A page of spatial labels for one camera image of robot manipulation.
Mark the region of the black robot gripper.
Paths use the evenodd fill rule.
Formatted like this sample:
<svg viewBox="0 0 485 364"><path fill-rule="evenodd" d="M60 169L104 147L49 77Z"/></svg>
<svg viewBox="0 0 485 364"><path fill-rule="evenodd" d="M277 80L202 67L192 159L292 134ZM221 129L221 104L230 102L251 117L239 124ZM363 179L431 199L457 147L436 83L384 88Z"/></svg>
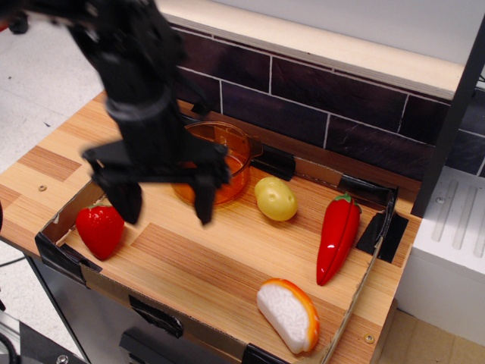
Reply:
<svg viewBox="0 0 485 364"><path fill-rule="evenodd" d="M177 100L164 94L151 101L122 102L108 97L108 115L121 140L87 149L83 157L108 200L125 222L136 224L142 209L142 189L135 181L191 184L194 208L202 225L211 222L216 188L228 184L231 172L227 148L191 134Z"/></svg>

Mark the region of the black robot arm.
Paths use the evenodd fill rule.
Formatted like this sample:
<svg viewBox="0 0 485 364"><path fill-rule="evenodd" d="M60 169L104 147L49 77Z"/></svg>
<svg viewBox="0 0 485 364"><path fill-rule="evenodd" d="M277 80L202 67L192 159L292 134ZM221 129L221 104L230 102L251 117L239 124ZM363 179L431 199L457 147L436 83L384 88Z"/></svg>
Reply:
<svg viewBox="0 0 485 364"><path fill-rule="evenodd" d="M98 72L121 140L87 149L92 180L135 224L141 184L188 184L200 222L211 221L216 191L230 181L227 149L191 134L175 88L185 52L153 1L3 1L9 24L34 16L66 27Z"/></svg>

